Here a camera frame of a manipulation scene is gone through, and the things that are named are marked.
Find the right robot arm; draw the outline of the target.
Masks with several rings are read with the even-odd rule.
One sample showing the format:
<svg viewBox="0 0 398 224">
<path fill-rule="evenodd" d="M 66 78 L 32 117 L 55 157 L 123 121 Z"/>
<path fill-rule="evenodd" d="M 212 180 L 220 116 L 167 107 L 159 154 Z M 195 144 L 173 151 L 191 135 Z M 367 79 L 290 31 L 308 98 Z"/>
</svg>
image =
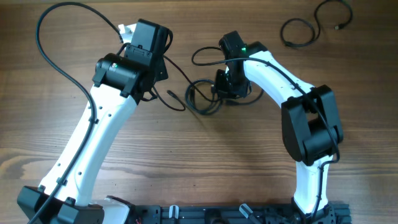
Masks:
<svg viewBox="0 0 398 224">
<path fill-rule="evenodd" d="M 327 173 L 340 159 L 343 130 L 332 90 L 315 87 L 292 75 L 260 42 L 245 44 L 236 31 L 218 45 L 225 70 L 218 70 L 215 90 L 222 98 L 246 97 L 257 84 L 280 107 L 282 140 L 296 161 L 297 186 L 293 202 L 306 223 L 326 216 Z"/>
</svg>

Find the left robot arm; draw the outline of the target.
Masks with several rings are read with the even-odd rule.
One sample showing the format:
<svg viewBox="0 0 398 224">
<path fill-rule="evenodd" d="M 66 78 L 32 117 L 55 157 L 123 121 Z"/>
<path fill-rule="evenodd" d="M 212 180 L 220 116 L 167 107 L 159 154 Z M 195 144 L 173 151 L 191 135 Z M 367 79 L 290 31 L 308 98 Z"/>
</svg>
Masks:
<svg viewBox="0 0 398 224">
<path fill-rule="evenodd" d="M 99 59 L 88 104 L 61 156 L 38 187 L 25 186 L 17 203 L 31 223 L 136 223 L 134 205 L 117 197 L 92 200 L 102 163 L 127 119 L 167 78 L 164 53 L 172 31 L 139 20 L 121 29 L 119 52 Z"/>
</svg>

